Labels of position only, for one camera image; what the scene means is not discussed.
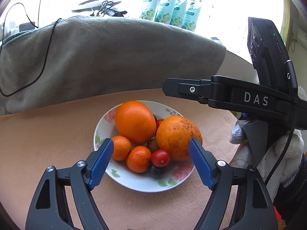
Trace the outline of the right white gloved hand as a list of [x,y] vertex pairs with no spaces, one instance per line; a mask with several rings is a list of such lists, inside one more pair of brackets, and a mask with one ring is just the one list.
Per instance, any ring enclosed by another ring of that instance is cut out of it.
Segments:
[[[289,133],[282,136],[268,149],[260,163],[257,165],[257,169],[261,177],[265,180],[273,165],[277,162],[280,154],[282,153],[285,144],[287,142]],[[252,164],[253,156],[249,145],[247,144],[246,137],[239,125],[236,125],[231,132],[230,137],[231,144],[238,144],[239,147],[230,161],[230,165],[236,168],[247,168]],[[270,178],[268,185],[266,186],[271,199],[274,199],[277,195],[278,187],[281,185],[284,188],[295,179],[299,171],[299,165],[302,160],[304,150],[304,141],[300,130],[295,129],[294,135],[288,147],[288,150],[275,170],[274,174]]]

